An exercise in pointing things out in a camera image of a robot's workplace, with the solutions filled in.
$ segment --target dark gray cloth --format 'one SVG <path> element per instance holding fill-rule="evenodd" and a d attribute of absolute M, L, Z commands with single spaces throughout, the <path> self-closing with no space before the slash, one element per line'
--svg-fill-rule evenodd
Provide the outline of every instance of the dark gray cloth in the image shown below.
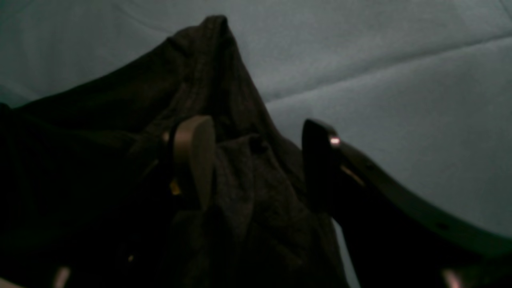
<path fill-rule="evenodd" d="M 301 151 L 272 123 L 225 17 L 0 113 L 2 253 L 49 244 L 130 199 L 160 135 L 201 114 L 216 128 L 214 196 L 205 213 L 167 221 L 152 286 L 347 287 L 330 217 L 308 208 Z"/>

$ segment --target light blue bedsheet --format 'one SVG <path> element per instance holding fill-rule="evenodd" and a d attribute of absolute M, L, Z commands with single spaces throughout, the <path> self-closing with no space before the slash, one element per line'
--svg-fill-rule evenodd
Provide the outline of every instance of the light blue bedsheet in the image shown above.
<path fill-rule="evenodd" d="M 304 120 L 324 120 L 421 197 L 512 237 L 511 11 L 512 0 L 2 0 L 0 101 L 90 81 L 225 14 L 285 136 L 300 145 Z"/>

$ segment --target light blue fabric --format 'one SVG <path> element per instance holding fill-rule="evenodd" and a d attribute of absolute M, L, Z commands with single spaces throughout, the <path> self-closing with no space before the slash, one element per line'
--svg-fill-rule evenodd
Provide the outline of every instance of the light blue fabric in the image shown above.
<path fill-rule="evenodd" d="M 304 120 L 325 120 L 421 197 L 512 237 L 509 11 L 512 0 L 3 0 L 0 101 L 90 81 L 225 14 L 285 136 L 300 145 Z"/>

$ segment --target dark fabric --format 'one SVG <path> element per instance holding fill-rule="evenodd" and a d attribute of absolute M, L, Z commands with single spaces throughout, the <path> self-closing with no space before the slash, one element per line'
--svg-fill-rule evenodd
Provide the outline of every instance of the dark fabric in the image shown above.
<path fill-rule="evenodd" d="M 215 121 L 214 196 L 206 213 L 169 221 L 153 286 L 347 287 L 330 217 L 308 209 L 301 152 L 273 125 L 222 16 L 107 76 L 1 107 L 2 252 L 50 243 L 130 199 L 161 133 L 199 114 Z"/>

